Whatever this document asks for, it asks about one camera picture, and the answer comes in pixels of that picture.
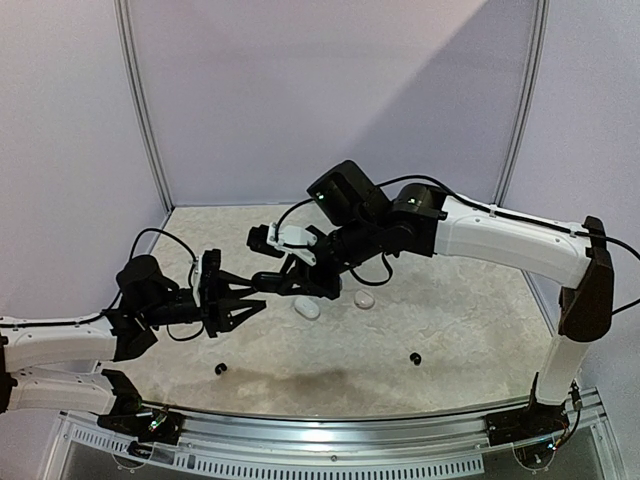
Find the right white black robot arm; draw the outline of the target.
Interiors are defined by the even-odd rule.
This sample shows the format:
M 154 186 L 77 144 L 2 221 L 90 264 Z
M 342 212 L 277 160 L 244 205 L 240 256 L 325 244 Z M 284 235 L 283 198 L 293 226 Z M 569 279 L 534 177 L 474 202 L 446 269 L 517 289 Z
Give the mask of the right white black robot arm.
M 552 424 L 589 346 L 611 328 L 614 269 L 602 222 L 566 223 L 483 204 L 426 175 L 407 175 L 389 199 L 352 160 L 336 165 L 308 189 L 334 225 L 324 235 L 282 220 L 267 243 L 287 256 L 281 292 L 335 298 L 339 275 L 379 255 L 409 252 L 464 257 L 531 272 L 561 287 L 560 319 L 517 427 L 537 436 Z

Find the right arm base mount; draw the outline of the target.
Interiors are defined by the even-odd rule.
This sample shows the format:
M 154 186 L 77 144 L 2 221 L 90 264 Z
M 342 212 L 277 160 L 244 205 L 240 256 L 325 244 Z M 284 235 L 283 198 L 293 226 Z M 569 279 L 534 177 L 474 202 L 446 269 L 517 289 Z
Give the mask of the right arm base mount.
M 487 414 L 484 422 L 491 446 L 536 439 L 569 427 L 563 404 L 546 405 L 535 397 L 523 407 Z

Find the left aluminium corner post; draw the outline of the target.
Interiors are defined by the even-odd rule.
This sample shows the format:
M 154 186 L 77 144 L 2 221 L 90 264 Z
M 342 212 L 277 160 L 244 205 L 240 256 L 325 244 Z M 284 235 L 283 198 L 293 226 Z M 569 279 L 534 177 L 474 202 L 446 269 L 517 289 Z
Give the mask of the left aluminium corner post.
M 145 95 L 145 88 L 135 45 L 130 2 L 125 0 L 115 0 L 114 9 L 125 74 L 129 84 L 130 95 L 139 127 L 141 141 L 161 205 L 165 213 L 169 215 L 173 212 L 175 204 L 171 195 L 167 175 L 162 164 L 160 150 Z

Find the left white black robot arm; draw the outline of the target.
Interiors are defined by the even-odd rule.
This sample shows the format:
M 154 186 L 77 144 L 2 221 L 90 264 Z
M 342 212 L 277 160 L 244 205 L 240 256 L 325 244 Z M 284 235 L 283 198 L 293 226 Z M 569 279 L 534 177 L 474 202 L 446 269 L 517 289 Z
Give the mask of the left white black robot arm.
M 128 434 L 148 426 L 148 412 L 126 375 L 59 370 L 70 362 L 122 362 L 144 355 L 163 326 L 198 323 L 211 338 L 265 309 L 251 282 L 220 268 L 210 250 L 198 262 L 197 285 L 182 288 L 152 255 L 129 260 L 117 274 L 120 303 L 74 319 L 1 321 L 1 409 L 53 409 L 110 415 Z

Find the right aluminium corner post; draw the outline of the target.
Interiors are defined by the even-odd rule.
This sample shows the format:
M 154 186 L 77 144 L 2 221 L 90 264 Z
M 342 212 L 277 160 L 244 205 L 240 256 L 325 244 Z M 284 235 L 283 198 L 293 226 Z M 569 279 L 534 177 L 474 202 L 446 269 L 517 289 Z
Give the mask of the right aluminium corner post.
M 525 137 L 526 126 L 540 70 L 540 62 L 543 55 L 548 14 L 548 0 L 534 2 L 533 20 L 525 57 L 516 115 L 507 145 L 505 160 L 493 195 L 493 202 L 499 206 L 502 206 L 506 201 L 511 180 L 516 169 L 521 145 Z

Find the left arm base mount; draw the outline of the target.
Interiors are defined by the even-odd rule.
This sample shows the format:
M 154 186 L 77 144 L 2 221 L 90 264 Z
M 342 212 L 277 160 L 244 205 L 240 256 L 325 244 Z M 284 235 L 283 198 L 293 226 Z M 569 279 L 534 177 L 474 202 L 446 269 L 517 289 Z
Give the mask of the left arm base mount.
M 145 407 L 139 401 L 116 404 L 108 414 L 99 415 L 97 425 L 135 437 L 139 443 L 177 445 L 186 417 L 168 407 Z

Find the aluminium corner post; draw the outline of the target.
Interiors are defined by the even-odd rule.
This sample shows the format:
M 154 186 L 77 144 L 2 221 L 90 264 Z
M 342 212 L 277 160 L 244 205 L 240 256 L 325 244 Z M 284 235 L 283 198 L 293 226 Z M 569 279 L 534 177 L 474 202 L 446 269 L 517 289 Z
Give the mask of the aluminium corner post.
M 540 70 L 540 62 L 543 55 L 548 14 L 548 0 L 534 2 L 533 20 L 525 57 L 516 115 L 507 145 L 505 160 L 493 195 L 493 202 L 499 206 L 502 206 L 506 201 L 511 180 L 516 169 L 521 145 L 525 137 L 526 126 Z
M 125 0 L 115 0 L 114 9 L 125 74 L 129 84 L 130 95 L 139 127 L 141 141 L 161 205 L 165 213 L 169 215 L 173 212 L 175 204 L 171 195 L 167 175 L 162 164 L 160 150 L 145 95 L 145 88 L 135 45 L 130 2 Z

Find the aluminium front rail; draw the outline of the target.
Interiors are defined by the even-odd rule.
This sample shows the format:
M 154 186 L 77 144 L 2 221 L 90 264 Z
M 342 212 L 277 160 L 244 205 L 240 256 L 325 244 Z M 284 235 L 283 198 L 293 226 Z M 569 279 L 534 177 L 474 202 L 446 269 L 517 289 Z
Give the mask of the aluminium front rail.
M 175 445 L 141 444 L 88 415 L 58 417 L 44 479 L 623 479 L 595 389 L 557 434 L 495 445 L 487 418 L 524 398 L 432 414 L 324 419 L 186 409 Z

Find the black earbud charging case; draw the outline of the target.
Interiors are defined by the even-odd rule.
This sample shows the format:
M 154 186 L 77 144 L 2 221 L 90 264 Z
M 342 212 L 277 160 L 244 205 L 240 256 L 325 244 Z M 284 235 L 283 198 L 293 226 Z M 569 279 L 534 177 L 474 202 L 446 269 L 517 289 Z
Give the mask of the black earbud charging case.
M 284 285 L 285 275 L 279 272 L 257 272 L 251 278 L 257 292 L 278 293 Z

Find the black earbud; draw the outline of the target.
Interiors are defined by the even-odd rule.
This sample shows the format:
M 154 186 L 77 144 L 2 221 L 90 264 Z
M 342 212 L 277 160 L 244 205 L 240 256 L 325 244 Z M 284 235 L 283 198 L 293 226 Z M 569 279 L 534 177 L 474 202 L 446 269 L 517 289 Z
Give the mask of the black earbud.
M 422 363 L 422 357 L 417 352 L 411 353 L 410 356 L 409 356 L 409 359 L 416 366 L 418 366 L 418 365 L 420 365 Z
M 215 366 L 214 372 L 216 375 L 221 375 L 227 371 L 227 366 L 224 363 L 220 363 Z

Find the white oblong charging case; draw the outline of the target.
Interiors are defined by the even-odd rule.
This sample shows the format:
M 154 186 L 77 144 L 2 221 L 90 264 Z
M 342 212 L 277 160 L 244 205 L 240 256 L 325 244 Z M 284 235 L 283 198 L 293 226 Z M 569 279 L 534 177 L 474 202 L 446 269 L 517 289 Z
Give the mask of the white oblong charging case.
M 297 297 L 294 300 L 293 308 L 296 313 L 308 320 L 315 320 L 321 314 L 318 304 L 304 296 Z

